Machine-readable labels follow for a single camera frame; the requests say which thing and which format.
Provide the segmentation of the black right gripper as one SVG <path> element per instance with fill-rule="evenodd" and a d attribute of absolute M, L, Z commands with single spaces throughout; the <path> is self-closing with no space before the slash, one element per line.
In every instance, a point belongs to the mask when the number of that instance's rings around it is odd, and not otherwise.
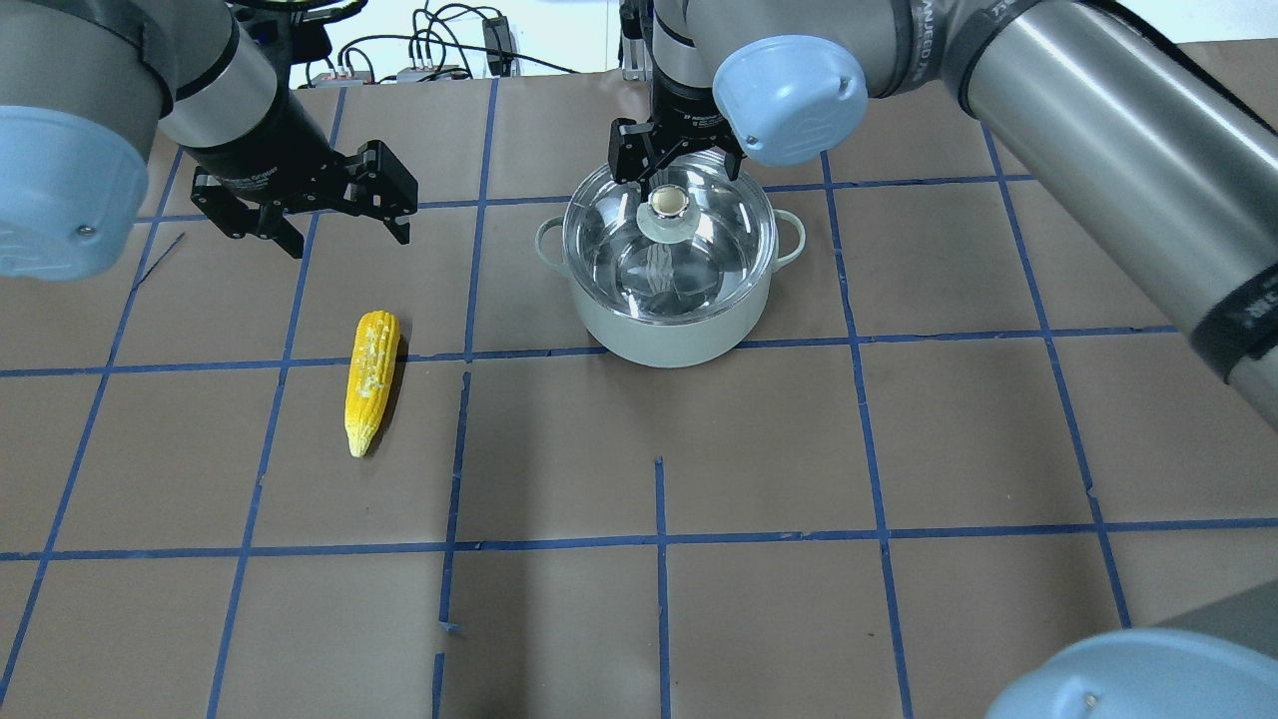
<path fill-rule="evenodd" d="M 682 86 L 663 70 L 654 70 L 651 123 L 631 117 L 612 120 L 608 169 L 613 183 L 635 184 L 640 192 L 651 192 L 658 174 L 672 163 L 671 156 L 700 149 L 717 149 L 725 178 L 737 181 L 748 155 L 735 140 L 711 89 Z"/>

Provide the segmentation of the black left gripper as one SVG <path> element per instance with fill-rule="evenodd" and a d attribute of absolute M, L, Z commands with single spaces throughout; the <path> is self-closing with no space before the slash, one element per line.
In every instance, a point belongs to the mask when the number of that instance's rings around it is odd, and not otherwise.
<path fill-rule="evenodd" d="M 300 261 L 305 238 L 288 222 L 285 208 L 378 218 L 397 245 L 410 243 L 418 211 L 410 169 L 383 140 L 368 140 L 348 158 L 340 155 L 302 101 L 275 100 L 245 135 L 189 155 L 196 160 L 192 204 L 233 240 L 270 241 Z"/>

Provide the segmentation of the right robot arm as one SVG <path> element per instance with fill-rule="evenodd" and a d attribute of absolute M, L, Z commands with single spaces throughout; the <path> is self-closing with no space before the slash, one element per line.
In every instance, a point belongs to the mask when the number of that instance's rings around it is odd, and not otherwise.
<path fill-rule="evenodd" d="M 610 169 L 695 149 L 806 163 L 869 100 L 941 79 L 1218 378 L 1275 421 L 1275 132 L 1117 1 L 630 1 L 648 123 Z"/>

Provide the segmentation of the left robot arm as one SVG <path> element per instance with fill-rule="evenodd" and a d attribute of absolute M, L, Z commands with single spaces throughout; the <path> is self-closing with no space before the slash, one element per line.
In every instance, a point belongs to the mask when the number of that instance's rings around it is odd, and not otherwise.
<path fill-rule="evenodd" d="M 410 241 L 418 183 L 383 140 L 340 155 L 239 11 L 320 1 L 5 1 L 1 273 L 82 281 L 120 259 L 156 135 L 196 161 L 190 201 L 225 238 L 294 259 L 291 215 L 376 218 Z"/>

